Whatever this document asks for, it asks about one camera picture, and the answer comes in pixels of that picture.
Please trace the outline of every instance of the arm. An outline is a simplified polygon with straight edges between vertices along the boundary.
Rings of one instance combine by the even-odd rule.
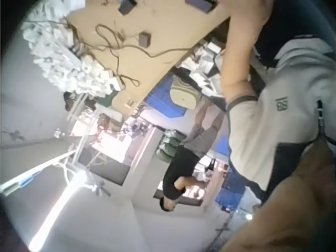
[[[221,252],[302,251],[323,218],[335,210],[334,167],[327,144],[318,140]]]
[[[204,105],[201,107],[201,109],[198,111],[198,113],[195,116],[195,124],[199,124],[202,125],[202,122],[205,118],[206,115],[206,110],[208,109],[208,107],[210,106],[210,101],[206,101],[204,103]]]
[[[227,103],[255,96],[247,81],[251,50],[268,20],[272,0],[222,0],[231,19],[222,65],[222,91]]]
[[[197,185],[200,188],[206,187],[206,183],[204,181],[199,181],[195,177],[179,177],[174,183],[175,188],[178,190],[183,190],[183,188],[192,185]]]

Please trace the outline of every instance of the black shirt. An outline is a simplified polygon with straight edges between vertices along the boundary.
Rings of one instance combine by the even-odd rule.
[[[191,150],[181,145],[178,146],[176,154],[163,177],[163,195],[169,199],[176,200],[184,194],[185,188],[180,191],[175,188],[174,183],[179,177],[191,177],[199,161],[200,158]]]

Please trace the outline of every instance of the fluorescent light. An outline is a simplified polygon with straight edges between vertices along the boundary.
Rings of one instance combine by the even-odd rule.
[[[250,221],[250,220],[253,219],[253,215],[252,215],[252,214],[247,214],[247,215],[245,215],[245,217],[246,217],[246,219],[247,219],[248,221]]]
[[[35,173],[37,173],[39,171],[42,171],[44,168],[47,168],[48,166],[55,164],[55,162],[70,156],[74,152],[76,152],[76,150],[69,151],[65,154],[62,154],[62,155],[57,156],[53,159],[50,159],[49,161],[44,162],[43,164],[39,164],[38,166],[20,174],[19,176],[16,176],[15,178],[13,178],[13,179],[7,181],[6,183],[0,185],[0,193],[2,193],[6,188],[10,187],[11,185],[13,185],[15,183],[18,183],[22,180],[25,180],[26,178],[34,175]]]
[[[81,188],[87,179],[87,174],[85,171],[81,170],[74,175],[74,178],[70,181],[68,186],[63,191],[61,197],[58,199],[56,204],[52,207],[50,213],[46,217],[45,221],[43,222],[41,228],[36,233],[36,235],[32,238],[31,242],[29,243],[28,249],[31,252],[39,252],[44,242],[46,241],[49,232],[54,225],[59,213],[64,208],[65,204],[69,201],[71,196]]]

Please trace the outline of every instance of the power adapter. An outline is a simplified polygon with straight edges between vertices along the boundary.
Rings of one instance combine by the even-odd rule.
[[[135,0],[123,0],[118,11],[123,15],[127,15],[138,3]]]
[[[139,46],[148,48],[151,44],[152,35],[143,31],[139,34]]]
[[[216,0],[185,0],[186,4],[194,6],[204,13],[211,12],[216,6]]]

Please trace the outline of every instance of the electrical wire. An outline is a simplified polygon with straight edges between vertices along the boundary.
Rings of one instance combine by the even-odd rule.
[[[71,28],[72,31],[75,32],[78,35],[76,27],[74,25],[72,25],[72,24],[69,24],[69,23],[62,23],[62,22],[57,22],[57,21],[52,21],[52,20],[45,20],[45,21],[33,21],[33,20],[29,20],[29,21],[24,21],[24,22],[26,22],[26,23],[36,23],[36,24],[38,24],[38,23],[61,24],[61,25],[67,26],[68,28]],[[110,32],[113,35],[113,37],[115,39],[115,42],[117,43],[117,46],[114,46],[114,45],[111,44],[110,40],[103,33],[101,33],[100,28],[106,29],[108,32]],[[142,53],[144,53],[149,58],[156,58],[156,57],[160,57],[162,55],[165,55],[165,54],[168,54],[168,53],[171,53],[171,52],[174,52],[174,51],[190,51],[192,49],[192,48],[172,48],[172,49],[164,50],[164,51],[159,52],[157,54],[150,54],[149,52],[147,52],[145,49],[141,48],[140,46],[121,45],[119,43],[119,41],[118,41],[118,37],[117,37],[117,34],[115,33],[115,31],[112,30],[110,27],[108,27],[106,25],[97,24],[96,27],[95,27],[95,30],[96,30],[96,33],[98,34],[98,36],[100,36],[107,43],[107,45],[93,46],[93,45],[91,45],[91,44],[83,41],[80,38],[79,38],[79,42],[82,43],[82,44],[84,44],[84,45],[86,45],[86,46],[88,46],[90,48],[90,50],[98,50],[98,51],[104,52],[107,49],[109,49],[111,55],[117,59],[117,67],[116,67],[116,70],[115,70],[114,74],[116,76],[120,77],[121,80],[122,79],[128,79],[128,80],[130,80],[132,82],[132,84],[134,86],[136,86],[136,87],[140,86],[140,82],[137,79],[134,79],[134,78],[131,78],[131,77],[127,76],[127,75],[122,75],[122,74],[119,73],[120,57],[119,57],[118,54],[115,54],[114,51],[125,49],[125,48],[134,48],[134,49],[137,49],[137,50],[141,51]]]

